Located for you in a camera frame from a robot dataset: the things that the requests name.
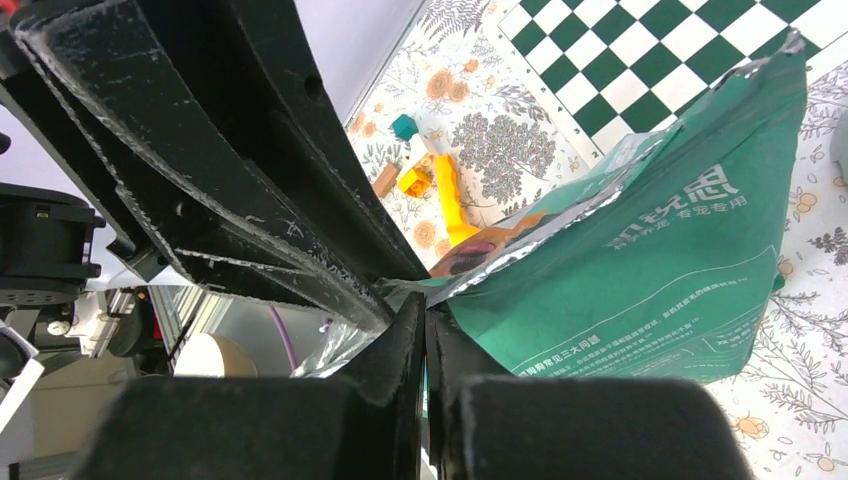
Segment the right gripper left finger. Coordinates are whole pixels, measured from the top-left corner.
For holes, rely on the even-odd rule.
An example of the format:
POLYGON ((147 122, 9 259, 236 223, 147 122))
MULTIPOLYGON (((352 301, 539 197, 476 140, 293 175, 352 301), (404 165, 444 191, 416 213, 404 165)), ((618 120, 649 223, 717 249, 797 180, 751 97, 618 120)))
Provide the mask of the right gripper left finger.
POLYGON ((130 382, 76 479, 416 479, 425 297, 325 378, 130 382))

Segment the green pet food bag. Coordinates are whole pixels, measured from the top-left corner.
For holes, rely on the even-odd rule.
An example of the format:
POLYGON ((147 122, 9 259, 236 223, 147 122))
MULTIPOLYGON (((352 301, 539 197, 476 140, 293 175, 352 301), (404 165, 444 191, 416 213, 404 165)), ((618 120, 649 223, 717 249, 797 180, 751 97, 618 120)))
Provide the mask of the green pet food bag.
POLYGON ((747 363, 777 278, 806 43, 728 71, 669 127, 624 137, 585 177, 481 230, 420 292, 519 377, 673 376, 747 363))

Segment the orange plastic scoop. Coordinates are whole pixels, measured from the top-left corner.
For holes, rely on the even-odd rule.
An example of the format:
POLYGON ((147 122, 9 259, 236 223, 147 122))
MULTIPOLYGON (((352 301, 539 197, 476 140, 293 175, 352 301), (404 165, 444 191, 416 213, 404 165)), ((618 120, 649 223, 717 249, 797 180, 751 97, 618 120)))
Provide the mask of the orange plastic scoop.
POLYGON ((440 155, 434 161, 435 180, 442 207, 446 231, 452 246, 457 246, 480 229, 467 222, 460 202, 458 174, 450 155, 440 155))

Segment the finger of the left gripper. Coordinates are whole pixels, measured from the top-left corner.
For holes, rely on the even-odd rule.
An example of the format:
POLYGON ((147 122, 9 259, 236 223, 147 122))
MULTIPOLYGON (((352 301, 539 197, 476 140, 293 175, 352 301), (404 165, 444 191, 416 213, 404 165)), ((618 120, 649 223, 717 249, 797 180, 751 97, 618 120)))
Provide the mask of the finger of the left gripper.
POLYGON ((291 1, 145 1, 189 91, 242 158, 369 281, 428 273, 381 205, 336 116, 291 1))
POLYGON ((68 179, 115 231, 108 251, 213 292, 321 309, 360 328, 393 311, 239 156, 189 91, 145 1, 17 1, 13 113, 44 148, 19 182, 68 179))

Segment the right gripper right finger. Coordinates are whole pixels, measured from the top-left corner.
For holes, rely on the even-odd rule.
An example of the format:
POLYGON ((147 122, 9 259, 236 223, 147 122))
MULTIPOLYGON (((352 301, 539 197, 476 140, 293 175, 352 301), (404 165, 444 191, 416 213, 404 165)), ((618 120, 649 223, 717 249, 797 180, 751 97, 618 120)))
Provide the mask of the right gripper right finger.
POLYGON ((747 479, 721 409, 660 378, 509 374, 440 310, 425 317, 431 464, 442 479, 747 479))

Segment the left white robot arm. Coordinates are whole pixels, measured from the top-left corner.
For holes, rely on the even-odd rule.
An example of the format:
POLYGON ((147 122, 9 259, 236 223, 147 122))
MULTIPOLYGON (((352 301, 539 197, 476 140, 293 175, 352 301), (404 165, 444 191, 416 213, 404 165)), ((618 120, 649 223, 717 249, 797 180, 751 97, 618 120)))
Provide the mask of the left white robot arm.
POLYGON ((106 250, 145 280, 365 330, 427 272, 331 104, 292 1, 5 1, 1 103, 77 194, 1 186, 1 299, 67 305, 106 250))

